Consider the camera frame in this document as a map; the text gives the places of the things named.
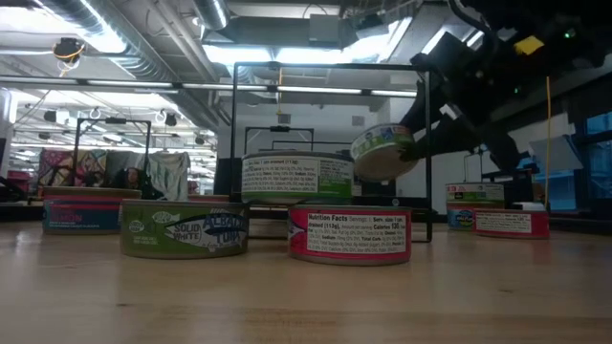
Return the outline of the black cabinet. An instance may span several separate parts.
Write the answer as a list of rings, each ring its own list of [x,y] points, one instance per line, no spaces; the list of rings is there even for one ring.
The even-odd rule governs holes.
[[[241,192],[242,160],[240,158],[219,158],[214,174],[213,193],[231,195]]]

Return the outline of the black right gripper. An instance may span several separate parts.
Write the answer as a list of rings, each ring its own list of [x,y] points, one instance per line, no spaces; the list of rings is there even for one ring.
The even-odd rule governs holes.
[[[517,34],[509,40],[483,36],[473,49],[446,32],[429,52],[430,121],[454,114],[473,126],[491,121],[491,114],[525,92],[526,84],[550,71],[551,38],[540,33]],[[417,96],[400,124],[426,128],[426,86],[417,82]],[[514,170],[520,161],[515,141],[503,129],[485,125],[470,130],[462,123],[439,123],[429,134],[400,148],[402,161],[474,151],[485,145],[500,170]]]

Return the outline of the grey ceiling box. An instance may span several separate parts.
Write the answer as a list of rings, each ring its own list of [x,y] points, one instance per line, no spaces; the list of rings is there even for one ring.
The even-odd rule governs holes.
[[[340,42],[339,18],[334,15],[311,14],[308,38],[311,46],[337,46]]]

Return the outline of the long ceiling light strip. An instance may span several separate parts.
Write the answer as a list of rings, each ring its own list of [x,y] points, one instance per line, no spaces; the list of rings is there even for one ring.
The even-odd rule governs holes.
[[[417,96],[416,91],[403,90],[376,90],[287,85],[278,86],[265,84],[154,82],[22,75],[0,75],[0,86],[69,91],[90,90],[94,92],[125,91],[127,93],[155,94],[177,94],[179,91],[237,91],[254,93],[307,93],[364,97],[414,98]]]

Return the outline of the black background rig frame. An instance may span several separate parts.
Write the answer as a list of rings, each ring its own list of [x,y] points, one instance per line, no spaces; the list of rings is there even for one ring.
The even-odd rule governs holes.
[[[92,123],[97,123],[103,121],[106,124],[116,124],[116,125],[124,125],[127,123],[133,123],[138,125],[139,123],[144,124],[146,126],[146,135],[145,135],[145,151],[143,154],[143,171],[146,172],[149,165],[149,147],[150,147],[150,139],[151,139],[151,127],[152,123],[150,120],[143,119],[127,119],[127,118],[105,118],[102,120],[101,118],[78,118],[76,120],[76,133],[75,133],[75,143],[74,143],[74,153],[73,153],[73,165],[70,169],[70,178],[69,185],[76,185],[77,178],[77,157],[78,157],[78,148],[79,141],[81,137],[80,126],[83,122],[89,121]]]

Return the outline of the person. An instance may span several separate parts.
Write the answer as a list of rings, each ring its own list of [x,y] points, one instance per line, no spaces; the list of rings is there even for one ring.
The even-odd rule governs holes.
[[[138,190],[144,200],[157,200],[162,194],[154,188],[146,173],[135,167],[128,167],[117,172],[111,181],[113,188]]]

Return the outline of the blue lit window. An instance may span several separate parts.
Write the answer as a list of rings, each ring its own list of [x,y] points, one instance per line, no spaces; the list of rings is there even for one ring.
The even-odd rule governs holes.
[[[593,207],[612,206],[612,111],[586,121],[589,201]]]

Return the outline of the colourful patterned cloth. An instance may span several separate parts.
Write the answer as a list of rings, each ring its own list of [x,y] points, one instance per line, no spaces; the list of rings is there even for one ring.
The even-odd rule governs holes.
[[[74,152],[43,148],[39,155],[39,186],[96,187],[104,182],[107,151],[79,150],[74,164]]]

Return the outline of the green albacore pull-tab can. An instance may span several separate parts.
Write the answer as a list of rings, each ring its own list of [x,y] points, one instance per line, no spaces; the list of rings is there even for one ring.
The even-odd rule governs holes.
[[[249,229],[243,204],[126,200],[120,247],[139,258],[227,257],[248,250]]]

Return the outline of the black hanging ceiling device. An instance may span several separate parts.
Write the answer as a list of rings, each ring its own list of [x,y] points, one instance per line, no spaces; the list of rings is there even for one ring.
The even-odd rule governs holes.
[[[52,47],[53,56],[64,63],[75,64],[80,60],[81,55],[85,52],[86,45],[70,37],[61,37],[60,40]]]

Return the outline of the green label tuna can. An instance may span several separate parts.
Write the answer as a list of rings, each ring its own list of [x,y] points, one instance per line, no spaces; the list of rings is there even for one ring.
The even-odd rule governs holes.
[[[499,183],[449,183],[446,192],[448,202],[504,202],[504,186]]]
[[[401,124],[375,125],[360,135],[351,144],[351,157],[357,177],[368,182],[394,180],[412,170],[417,160],[402,158],[415,147],[412,133]]]
[[[349,204],[353,183],[354,161],[339,154],[273,151],[242,159],[247,204]]]

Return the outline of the white green cloth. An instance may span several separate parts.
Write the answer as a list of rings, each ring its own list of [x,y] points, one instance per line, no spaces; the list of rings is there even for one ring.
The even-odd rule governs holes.
[[[169,201],[186,201],[188,196],[187,172],[190,158],[185,152],[156,152],[148,156],[147,172],[153,186]]]

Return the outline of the black metal rig frame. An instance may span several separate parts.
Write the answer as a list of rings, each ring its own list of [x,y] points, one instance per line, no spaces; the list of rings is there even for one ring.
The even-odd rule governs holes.
[[[170,201],[145,201],[140,200],[144,206],[159,205],[168,208],[171,205],[183,205],[196,208],[204,208],[206,205],[228,205],[228,203],[211,202],[170,202]],[[308,209],[329,208],[347,210],[381,210],[384,205],[345,205],[345,204],[295,204],[295,205],[271,205],[271,204],[246,204],[250,207],[252,219],[277,219],[286,220],[288,212],[294,207],[306,207]],[[434,210],[430,212],[426,208],[414,208],[399,206],[399,209],[410,210],[413,223],[439,223],[446,224],[448,216]],[[44,204],[26,205],[22,203],[0,203],[0,223],[42,221],[45,217]],[[596,220],[585,218],[583,213],[557,212],[548,215],[551,230],[561,230],[576,233],[588,233],[596,235],[612,236],[612,220]]]

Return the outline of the pale grey panel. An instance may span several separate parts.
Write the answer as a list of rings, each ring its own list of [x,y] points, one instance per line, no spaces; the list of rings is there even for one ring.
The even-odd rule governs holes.
[[[579,152],[568,135],[529,142],[535,161],[550,172],[583,168]]]

